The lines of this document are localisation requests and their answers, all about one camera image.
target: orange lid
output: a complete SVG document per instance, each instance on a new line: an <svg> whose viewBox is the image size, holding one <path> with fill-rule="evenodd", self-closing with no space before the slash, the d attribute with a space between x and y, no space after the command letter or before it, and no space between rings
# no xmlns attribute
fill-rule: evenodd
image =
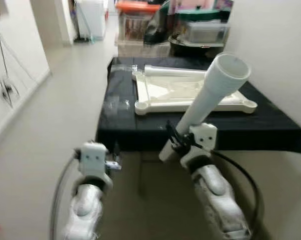
<svg viewBox="0 0 301 240"><path fill-rule="evenodd" d="M115 7L124 12L140 12L154 14L160 9L160 4L148 4L146 1L118 1Z"/></svg>

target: white wall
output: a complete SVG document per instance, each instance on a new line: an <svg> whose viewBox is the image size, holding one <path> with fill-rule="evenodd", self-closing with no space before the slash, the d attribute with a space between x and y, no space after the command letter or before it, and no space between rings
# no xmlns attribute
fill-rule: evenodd
<svg viewBox="0 0 301 240"><path fill-rule="evenodd" d="M55 0L30 0L36 25L44 47L55 47L63 43Z"/></svg>
<svg viewBox="0 0 301 240"><path fill-rule="evenodd" d="M301 0L236 0L229 21L225 50L244 58L250 82L301 126ZM271 238L301 240L301 154L227 154L257 180ZM232 173L251 199L245 180Z"/></svg>
<svg viewBox="0 0 301 240"><path fill-rule="evenodd" d="M55 0L55 6L62 41L66 45L71 45L77 33L70 15L69 0Z"/></svg>
<svg viewBox="0 0 301 240"><path fill-rule="evenodd" d="M0 32L32 79L3 46L9 81L17 87L20 97L14 98L12 109L4 102L0 89L0 131L5 128L17 107L37 88L50 70L29 0L5 0L4 8L6 13L0 12ZM5 77L2 61L0 52L0 78Z"/></svg>

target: floor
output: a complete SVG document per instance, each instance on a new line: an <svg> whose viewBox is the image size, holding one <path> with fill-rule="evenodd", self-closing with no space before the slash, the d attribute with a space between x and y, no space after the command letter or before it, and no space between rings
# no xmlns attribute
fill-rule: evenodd
<svg viewBox="0 0 301 240"><path fill-rule="evenodd" d="M0 143L0 240L48 239L58 176L72 149L95 136L107 65L117 53L117 26L110 16L104 41L46 52L52 76ZM145 193L138 194L139 157L136 152L123 155L123 171L115 174L114 189L105 199L100 239L212 239L190 178L177 164L146 163ZM59 230L79 176L76 168L74 163L65 187Z"/></svg>

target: white pvc pipe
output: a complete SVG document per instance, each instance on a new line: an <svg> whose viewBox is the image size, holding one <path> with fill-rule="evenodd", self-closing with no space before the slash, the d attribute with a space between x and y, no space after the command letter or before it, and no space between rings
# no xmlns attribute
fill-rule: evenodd
<svg viewBox="0 0 301 240"><path fill-rule="evenodd" d="M183 135L189 132L190 126L201 124L219 102L237 91L250 75L251 68L234 54L218 54L205 74L204 86L177 124L176 130ZM159 158L167 161L173 154L171 141L168 140Z"/></svg>
<svg viewBox="0 0 301 240"><path fill-rule="evenodd" d="M185 68L174 68L174 67L163 67L163 66L152 66L145 65L144 74L146 76L184 76L184 77L205 77L206 71L185 69Z"/></svg>

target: table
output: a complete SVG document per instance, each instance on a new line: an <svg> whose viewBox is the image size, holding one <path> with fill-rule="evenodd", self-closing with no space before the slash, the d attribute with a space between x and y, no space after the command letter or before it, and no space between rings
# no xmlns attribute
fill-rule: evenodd
<svg viewBox="0 0 301 240"><path fill-rule="evenodd" d="M100 114L95 140L110 151L118 142L122 151L160 151L168 139L167 120L177 125L180 112L135 114L138 99L136 84L130 71L111 72L114 65L144 65L206 70L209 59L115 57L108 66L108 85ZM252 84L239 90L256 102L253 114L243 112L212 112L205 120L218 128L217 150L261 150L301 153L301 128L262 95Z"/></svg>

